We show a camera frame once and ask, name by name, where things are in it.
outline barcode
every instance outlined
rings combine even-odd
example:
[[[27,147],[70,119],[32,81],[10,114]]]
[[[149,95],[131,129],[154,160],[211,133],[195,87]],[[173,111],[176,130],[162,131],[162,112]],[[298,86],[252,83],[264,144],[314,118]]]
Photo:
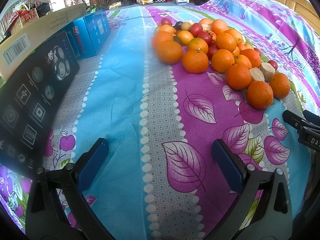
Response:
[[[12,43],[3,53],[3,58],[7,65],[10,65],[14,59],[29,46],[30,42],[25,34]]]

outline orange fruit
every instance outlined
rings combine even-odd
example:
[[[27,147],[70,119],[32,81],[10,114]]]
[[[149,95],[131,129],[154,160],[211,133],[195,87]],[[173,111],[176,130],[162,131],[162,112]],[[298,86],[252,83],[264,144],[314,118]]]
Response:
[[[246,49],[254,49],[250,44],[245,44],[244,46]]]
[[[173,36],[168,32],[159,31],[157,32],[151,40],[151,46],[156,49],[158,44],[162,41],[173,41]]]
[[[232,53],[226,49],[219,49],[211,58],[212,68],[220,73],[225,73],[234,63],[235,58]]]
[[[156,48],[156,55],[161,62],[172,65],[181,60],[183,49],[175,41],[162,41]]]
[[[228,29],[225,31],[225,33],[228,33],[235,38],[237,46],[242,44],[242,41],[243,41],[242,34],[236,29]]]
[[[236,55],[235,64],[245,65],[248,69],[252,68],[250,60],[245,55]]]
[[[189,43],[188,43],[188,49],[199,49],[203,51],[205,54],[208,53],[208,43],[206,43],[203,39],[201,38],[193,38]]]
[[[242,43],[239,44],[239,45],[237,45],[237,46],[238,46],[238,48],[239,48],[240,51],[247,49]]]
[[[251,62],[252,67],[260,67],[261,65],[261,58],[258,52],[254,49],[245,49],[240,51],[241,55],[245,55]]]
[[[216,42],[217,35],[216,35],[213,31],[207,31],[207,33],[210,34],[210,36],[211,36],[211,38],[212,38],[212,43],[215,43],[215,42]]]
[[[227,49],[230,52],[233,52],[237,46],[235,38],[228,33],[218,34],[216,43],[219,49]]]
[[[207,24],[207,25],[211,25],[212,24],[212,20],[208,19],[208,18],[204,18],[202,19],[199,24]]]
[[[188,45],[188,43],[194,38],[192,33],[188,31],[181,31],[177,36],[181,39],[182,45]]]
[[[187,72],[200,74],[207,70],[209,60],[200,48],[197,50],[191,49],[182,56],[182,65]]]
[[[275,73],[269,80],[269,85],[272,88],[273,96],[276,99],[284,99],[290,91],[290,81],[283,73]]]
[[[219,33],[224,33],[226,30],[228,30],[228,25],[225,21],[218,19],[212,22],[211,28],[212,31],[218,35]]]
[[[168,33],[171,33],[171,34],[175,33],[174,28],[172,26],[170,26],[170,25],[167,25],[167,24],[161,25],[159,30],[163,31],[163,32],[168,32]]]
[[[240,50],[239,50],[238,46],[236,46],[236,49],[231,53],[232,53],[233,56],[239,56],[240,55]]]
[[[273,91],[267,82],[253,81],[247,89],[247,100],[257,109],[267,109],[273,101]]]
[[[251,83],[251,73],[245,65],[232,66],[227,70],[227,83],[236,90],[245,89]]]

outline bedsheet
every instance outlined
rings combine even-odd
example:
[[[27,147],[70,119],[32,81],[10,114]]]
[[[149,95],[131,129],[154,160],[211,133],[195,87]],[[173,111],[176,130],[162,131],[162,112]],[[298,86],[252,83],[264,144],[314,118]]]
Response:
[[[310,151],[297,142],[282,113],[320,114],[320,39],[307,22],[271,0],[134,6],[107,15],[111,34],[98,56],[79,62],[48,135],[44,167],[76,162],[99,137],[106,138],[109,154],[84,196],[110,233],[117,240],[202,239],[236,198],[211,155],[212,142],[222,138],[245,163],[284,171],[295,217],[308,181]],[[210,67],[194,75],[181,63],[161,64],[150,40],[162,17],[173,23],[225,20],[261,50],[263,61],[278,62],[290,79],[289,95],[256,110],[246,103],[245,91],[232,90]],[[1,200],[24,230],[30,182],[7,170],[0,176],[6,179]],[[12,193],[17,189],[22,199]],[[69,222],[79,228],[63,192],[58,193]],[[260,193],[240,229],[249,225]]]

